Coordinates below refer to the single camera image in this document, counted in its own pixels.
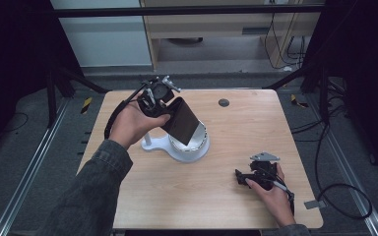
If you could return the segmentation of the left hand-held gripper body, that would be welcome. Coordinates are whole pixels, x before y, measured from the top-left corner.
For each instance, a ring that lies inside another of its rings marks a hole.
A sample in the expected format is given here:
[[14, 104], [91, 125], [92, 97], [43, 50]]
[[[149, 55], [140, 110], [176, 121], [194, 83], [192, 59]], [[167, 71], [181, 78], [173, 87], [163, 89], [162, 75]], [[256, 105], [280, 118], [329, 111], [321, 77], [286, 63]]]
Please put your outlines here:
[[137, 98], [138, 104], [146, 116], [153, 118], [162, 115], [162, 110], [174, 98], [175, 91], [181, 92], [181, 88], [169, 76], [144, 82], [143, 89]]

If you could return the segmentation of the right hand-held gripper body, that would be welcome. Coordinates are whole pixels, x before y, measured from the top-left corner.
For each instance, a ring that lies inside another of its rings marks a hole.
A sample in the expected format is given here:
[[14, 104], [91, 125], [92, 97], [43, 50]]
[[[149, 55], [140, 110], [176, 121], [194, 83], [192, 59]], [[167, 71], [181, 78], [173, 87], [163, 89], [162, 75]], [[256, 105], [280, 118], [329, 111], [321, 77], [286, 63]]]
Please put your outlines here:
[[250, 157], [250, 169], [253, 172], [253, 180], [263, 189], [271, 190], [273, 182], [277, 180], [277, 162], [280, 160], [277, 156], [265, 151], [252, 155]]

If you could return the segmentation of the black wallet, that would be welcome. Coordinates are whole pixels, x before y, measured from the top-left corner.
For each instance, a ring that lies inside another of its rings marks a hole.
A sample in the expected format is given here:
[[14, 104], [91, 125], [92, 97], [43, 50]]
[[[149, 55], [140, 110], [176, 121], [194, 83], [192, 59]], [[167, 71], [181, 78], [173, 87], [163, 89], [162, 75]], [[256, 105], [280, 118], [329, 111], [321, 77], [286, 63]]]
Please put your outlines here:
[[170, 115], [169, 120], [161, 128], [179, 142], [187, 145], [199, 120], [182, 97], [174, 100], [176, 100], [175, 113]]

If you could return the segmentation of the white stand with pole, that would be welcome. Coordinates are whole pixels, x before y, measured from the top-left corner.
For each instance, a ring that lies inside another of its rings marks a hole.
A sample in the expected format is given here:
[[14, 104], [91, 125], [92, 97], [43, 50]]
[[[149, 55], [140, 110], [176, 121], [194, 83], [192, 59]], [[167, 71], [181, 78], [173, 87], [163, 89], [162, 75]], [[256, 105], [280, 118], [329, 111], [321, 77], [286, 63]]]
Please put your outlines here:
[[210, 139], [208, 136], [207, 150], [201, 153], [186, 153], [176, 150], [170, 143], [169, 137], [171, 135], [165, 135], [160, 138], [152, 138], [150, 134], [145, 134], [141, 141], [141, 147], [144, 151], [162, 150], [166, 152], [171, 158], [183, 163], [191, 163], [201, 159], [205, 156], [210, 147]]

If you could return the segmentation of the white bowl with silver rim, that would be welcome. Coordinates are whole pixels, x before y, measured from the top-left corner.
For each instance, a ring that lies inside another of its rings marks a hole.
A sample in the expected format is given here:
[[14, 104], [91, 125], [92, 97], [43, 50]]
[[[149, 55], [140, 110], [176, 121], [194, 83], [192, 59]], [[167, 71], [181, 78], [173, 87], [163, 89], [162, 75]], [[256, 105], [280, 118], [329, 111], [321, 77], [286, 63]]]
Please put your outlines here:
[[184, 145], [174, 137], [169, 137], [171, 145], [178, 151], [186, 153], [201, 153], [207, 150], [208, 133], [206, 126], [199, 122], [189, 143]]

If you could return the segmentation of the person's right hand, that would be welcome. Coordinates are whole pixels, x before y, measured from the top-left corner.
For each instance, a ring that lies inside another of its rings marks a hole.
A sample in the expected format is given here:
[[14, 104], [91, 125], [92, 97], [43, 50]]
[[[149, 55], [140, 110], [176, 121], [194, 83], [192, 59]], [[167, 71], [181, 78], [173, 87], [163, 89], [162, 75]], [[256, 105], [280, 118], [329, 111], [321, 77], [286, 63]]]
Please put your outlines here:
[[250, 179], [246, 179], [246, 183], [264, 203], [278, 227], [285, 227], [296, 223], [290, 209], [287, 193], [283, 189], [273, 187], [271, 190], [267, 191]]

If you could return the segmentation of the person's left hand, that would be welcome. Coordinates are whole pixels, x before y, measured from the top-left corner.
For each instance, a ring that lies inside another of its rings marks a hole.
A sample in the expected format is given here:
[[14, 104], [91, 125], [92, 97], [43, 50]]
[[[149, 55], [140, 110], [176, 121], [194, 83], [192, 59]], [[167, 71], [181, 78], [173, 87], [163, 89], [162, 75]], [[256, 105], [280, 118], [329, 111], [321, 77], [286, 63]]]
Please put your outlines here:
[[138, 102], [132, 101], [115, 118], [108, 138], [128, 149], [148, 131], [163, 126], [169, 119], [169, 114], [148, 117], [141, 111]]

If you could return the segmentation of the grey tape strip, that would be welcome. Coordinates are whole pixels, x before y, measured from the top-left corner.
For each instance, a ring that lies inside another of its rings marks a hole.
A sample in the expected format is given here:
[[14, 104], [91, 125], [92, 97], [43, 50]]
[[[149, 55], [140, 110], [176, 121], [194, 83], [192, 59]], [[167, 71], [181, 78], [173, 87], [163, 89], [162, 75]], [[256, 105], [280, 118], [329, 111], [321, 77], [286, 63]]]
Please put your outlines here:
[[313, 200], [313, 201], [309, 201], [309, 202], [305, 202], [304, 203], [305, 207], [307, 209], [312, 209], [312, 208], [324, 208], [326, 207], [326, 203], [324, 201], [317, 201], [317, 200]]

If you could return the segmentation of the yellow black striped tape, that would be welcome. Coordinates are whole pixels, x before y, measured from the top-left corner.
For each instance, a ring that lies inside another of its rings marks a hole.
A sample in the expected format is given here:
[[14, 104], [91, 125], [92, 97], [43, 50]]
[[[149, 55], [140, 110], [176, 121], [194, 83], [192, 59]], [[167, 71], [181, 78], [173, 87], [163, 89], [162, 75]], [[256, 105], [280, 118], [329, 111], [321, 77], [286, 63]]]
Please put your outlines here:
[[302, 107], [302, 108], [309, 107], [307, 102], [300, 102], [300, 101], [298, 101], [297, 98], [296, 98], [296, 96], [294, 94], [290, 95], [290, 102], [291, 102], [291, 104], [297, 105], [297, 106]]
[[84, 104], [83, 104], [83, 106], [81, 108], [81, 112], [80, 112], [81, 114], [86, 114], [87, 113], [87, 111], [88, 111], [88, 109], [89, 109], [89, 107], [90, 107], [90, 105], [92, 103], [92, 100], [93, 100], [92, 97], [87, 97], [85, 99]]

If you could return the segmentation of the white cabinet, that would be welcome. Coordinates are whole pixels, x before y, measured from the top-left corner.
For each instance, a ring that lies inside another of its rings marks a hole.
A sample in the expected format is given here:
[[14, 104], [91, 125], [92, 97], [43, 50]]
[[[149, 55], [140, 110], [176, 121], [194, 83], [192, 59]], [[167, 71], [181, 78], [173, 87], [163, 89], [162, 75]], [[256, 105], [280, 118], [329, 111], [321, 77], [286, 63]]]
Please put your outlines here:
[[[50, 0], [55, 10], [140, 7], [139, 0]], [[82, 68], [151, 66], [143, 18], [61, 18]]]

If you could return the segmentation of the light wooden desk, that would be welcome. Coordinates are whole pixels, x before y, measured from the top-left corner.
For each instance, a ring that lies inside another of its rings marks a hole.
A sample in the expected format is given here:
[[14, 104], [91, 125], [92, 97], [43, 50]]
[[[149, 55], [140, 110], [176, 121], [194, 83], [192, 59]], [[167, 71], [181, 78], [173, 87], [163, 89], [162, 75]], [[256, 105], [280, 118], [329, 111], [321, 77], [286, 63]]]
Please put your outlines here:
[[[323, 4], [325, 0], [139, 0], [143, 7], [178, 6], [242, 6]], [[224, 36], [259, 36], [267, 50], [271, 65], [285, 65], [290, 40], [313, 34], [319, 13], [267, 13], [145, 16], [144, 22], [152, 58], [158, 58], [155, 42], [166, 38]]]

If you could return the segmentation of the black metal stand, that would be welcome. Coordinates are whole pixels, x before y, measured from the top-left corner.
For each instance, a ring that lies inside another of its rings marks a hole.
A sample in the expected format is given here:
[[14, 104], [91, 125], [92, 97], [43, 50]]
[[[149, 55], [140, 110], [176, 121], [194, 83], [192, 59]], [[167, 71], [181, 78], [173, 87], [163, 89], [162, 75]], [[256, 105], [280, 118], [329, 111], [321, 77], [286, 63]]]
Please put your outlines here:
[[71, 98], [75, 94], [75, 89], [73, 88], [70, 81], [80, 83], [81, 85], [95, 91], [98, 93], [107, 93], [108, 89], [102, 88], [90, 81], [88, 81], [84, 76], [77, 73], [71, 72], [63, 67], [52, 67], [46, 73], [46, 90], [47, 90], [47, 103], [48, 103], [48, 125], [50, 128], [56, 121], [57, 118], [57, 107], [56, 107], [56, 90], [58, 89], [63, 97]]
[[311, 62], [302, 66], [300, 69], [288, 74], [281, 80], [263, 87], [263, 89], [277, 90], [289, 82], [303, 77], [304, 80], [300, 86], [302, 92], [308, 93], [319, 87], [319, 115], [325, 124], [329, 123], [328, 111], [328, 67], [323, 63]]

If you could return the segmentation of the black horizontal frame bar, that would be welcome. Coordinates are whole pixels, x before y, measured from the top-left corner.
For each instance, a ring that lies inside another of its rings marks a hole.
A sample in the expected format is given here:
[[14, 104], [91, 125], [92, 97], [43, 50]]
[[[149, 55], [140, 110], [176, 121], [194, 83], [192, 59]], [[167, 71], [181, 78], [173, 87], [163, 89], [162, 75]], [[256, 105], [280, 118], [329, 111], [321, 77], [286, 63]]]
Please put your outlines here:
[[85, 17], [134, 17], [134, 16], [179, 16], [221, 14], [267, 14], [267, 13], [316, 13], [325, 9], [324, 4], [287, 5], [242, 5], [242, 6], [178, 6], [106, 9], [61, 9], [46, 12], [57, 18]]

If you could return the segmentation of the aluminium floor rail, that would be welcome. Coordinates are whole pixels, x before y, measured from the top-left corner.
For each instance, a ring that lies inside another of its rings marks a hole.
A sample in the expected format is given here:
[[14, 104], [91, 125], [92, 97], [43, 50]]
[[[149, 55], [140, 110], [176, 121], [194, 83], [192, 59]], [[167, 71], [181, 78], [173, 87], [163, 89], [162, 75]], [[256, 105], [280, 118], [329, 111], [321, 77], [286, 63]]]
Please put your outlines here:
[[21, 206], [23, 205], [25, 198], [31, 188], [32, 182], [44, 161], [47, 152], [61, 126], [61, 123], [65, 117], [66, 110], [71, 101], [71, 98], [62, 98], [60, 106], [56, 111], [56, 118], [54, 123], [46, 129], [31, 161], [24, 172], [24, 175], [19, 182], [11, 200], [8, 202], [5, 210], [0, 216], [0, 236], [7, 236], [15, 218], [17, 217]]
[[363, 194], [366, 193], [366, 190], [356, 172], [348, 162], [347, 156], [342, 150], [335, 133], [325, 123], [322, 123], [321, 127], [323, 132], [320, 141], [325, 141], [327, 143], [329, 150], [333, 155], [333, 159], [346, 182], [346, 186], [348, 188], [350, 186], [355, 187], [355, 190], [350, 189], [350, 194], [352, 195], [353, 201], [359, 210], [359, 214], [363, 216], [363, 221], [365, 222], [371, 235], [378, 236], [378, 212], [374, 204], [369, 201], [368, 197], [363, 196]]

